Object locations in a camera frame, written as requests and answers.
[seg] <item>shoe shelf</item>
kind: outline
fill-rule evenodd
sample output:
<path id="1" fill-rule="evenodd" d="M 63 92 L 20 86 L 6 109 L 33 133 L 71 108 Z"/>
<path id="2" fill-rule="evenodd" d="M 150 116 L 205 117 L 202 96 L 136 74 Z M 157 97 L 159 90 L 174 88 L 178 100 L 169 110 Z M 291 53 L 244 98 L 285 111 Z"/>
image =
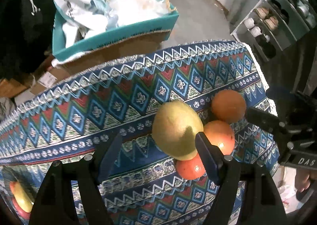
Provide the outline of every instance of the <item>shoe shelf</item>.
<path id="1" fill-rule="evenodd" d="M 291 2 L 296 0 L 276 0 L 281 5 L 281 9 L 285 10 L 289 16 L 288 23 L 281 17 L 280 12 L 276 10 L 271 4 L 270 0 L 259 0 L 255 7 L 248 13 L 248 15 L 239 23 L 239 25 L 233 30 L 231 35 L 239 42 L 245 42 L 249 45 L 253 45 L 258 51 L 259 57 L 264 62 L 268 62 L 270 58 L 265 54 L 263 49 L 257 43 L 255 37 L 251 34 L 250 29 L 247 29 L 244 21 L 248 18 L 253 18 L 255 26 L 259 26 L 263 34 L 270 37 L 270 43 L 276 49 L 276 55 L 280 54 L 287 47 L 296 43 L 307 32 L 310 31 L 310 26 L 307 21 L 301 16 Z M 299 0 L 303 4 L 308 5 L 309 12 L 314 16 L 317 21 L 317 14 L 308 3 L 308 0 Z M 265 22 L 254 12 L 254 9 L 265 7 L 270 10 L 270 14 L 278 19 L 278 27 L 273 31 L 265 24 Z"/>

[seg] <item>hand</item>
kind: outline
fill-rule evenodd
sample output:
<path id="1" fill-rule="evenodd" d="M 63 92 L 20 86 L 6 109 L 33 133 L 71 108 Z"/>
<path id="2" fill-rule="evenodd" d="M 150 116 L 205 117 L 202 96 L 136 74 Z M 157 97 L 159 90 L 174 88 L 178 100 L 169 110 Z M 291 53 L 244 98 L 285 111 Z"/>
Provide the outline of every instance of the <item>hand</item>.
<path id="1" fill-rule="evenodd" d="M 303 192 L 310 186 L 310 179 L 317 179 L 317 171 L 298 168 L 295 176 L 295 188 Z"/>

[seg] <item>patterned tablecloth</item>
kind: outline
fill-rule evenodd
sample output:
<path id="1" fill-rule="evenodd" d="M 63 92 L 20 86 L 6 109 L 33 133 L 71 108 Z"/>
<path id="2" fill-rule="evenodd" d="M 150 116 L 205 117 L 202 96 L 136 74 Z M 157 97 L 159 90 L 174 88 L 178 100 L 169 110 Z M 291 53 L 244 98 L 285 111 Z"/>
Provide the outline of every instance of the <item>patterned tablecloth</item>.
<path id="1" fill-rule="evenodd" d="M 114 223 L 199 224 L 217 187 L 206 175 L 190 181 L 176 172 L 173 159 L 151 138 L 155 113 L 162 103 L 178 99 L 205 124 L 210 100 L 223 89 L 241 93 L 247 106 L 275 113 L 267 88 L 250 48 L 235 41 L 187 44 L 96 66 L 20 105 L 0 125 L 0 193 L 15 211 L 9 188 L 14 177 L 35 196 L 53 160 L 77 161 L 120 133 L 124 143 L 111 177 L 99 187 Z M 263 160 L 273 175 L 279 155 L 273 136 L 245 119 L 232 128 L 233 157 Z M 76 182 L 72 188 L 77 214 L 86 224 Z M 243 192 L 240 182 L 232 219 Z"/>

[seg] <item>floor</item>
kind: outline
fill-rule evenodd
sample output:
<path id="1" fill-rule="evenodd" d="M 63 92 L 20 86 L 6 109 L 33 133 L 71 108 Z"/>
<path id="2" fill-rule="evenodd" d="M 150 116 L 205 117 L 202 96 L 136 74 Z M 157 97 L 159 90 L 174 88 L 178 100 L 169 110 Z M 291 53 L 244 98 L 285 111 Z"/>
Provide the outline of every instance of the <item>floor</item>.
<path id="1" fill-rule="evenodd" d="M 180 16 L 162 48 L 193 41 L 233 39 L 229 22 L 214 0 L 170 0 Z"/>

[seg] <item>screw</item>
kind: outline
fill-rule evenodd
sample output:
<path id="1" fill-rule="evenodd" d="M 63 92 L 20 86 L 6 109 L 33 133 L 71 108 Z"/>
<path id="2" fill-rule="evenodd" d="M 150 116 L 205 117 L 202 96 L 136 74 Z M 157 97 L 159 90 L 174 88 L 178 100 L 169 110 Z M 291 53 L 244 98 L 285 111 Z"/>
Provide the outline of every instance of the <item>screw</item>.
<path id="1" fill-rule="evenodd" d="M 294 148 L 293 142 L 289 141 L 289 142 L 287 143 L 287 148 L 290 149 L 290 150 L 292 150 L 292 149 Z"/>
<path id="2" fill-rule="evenodd" d="M 85 161 L 90 161 L 93 158 L 93 156 L 91 154 L 85 155 L 84 156 L 84 160 Z"/>
<path id="3" fill-rule="evenodd" d="M 264 166 L 264 162 L 261 160 L 256 161 L 256 164 L 259 165 L 260 167 Z"/>
<path id="4" fill-rule="evenodd" d="M 56 160 L 56 161 L 53 161 L 53 166 L 58 166 L 60 165 L 61 161 L 60 160 Z"/>
<path id="5" fill-rule="evenodd" d="M 224 159 L 226 160 L 226 161 L 228 161 L 228 162 L 230 162 L 230 161 L 232 161 L 232 156 L 231 155 L 225 155 L 224 156 Z"/>

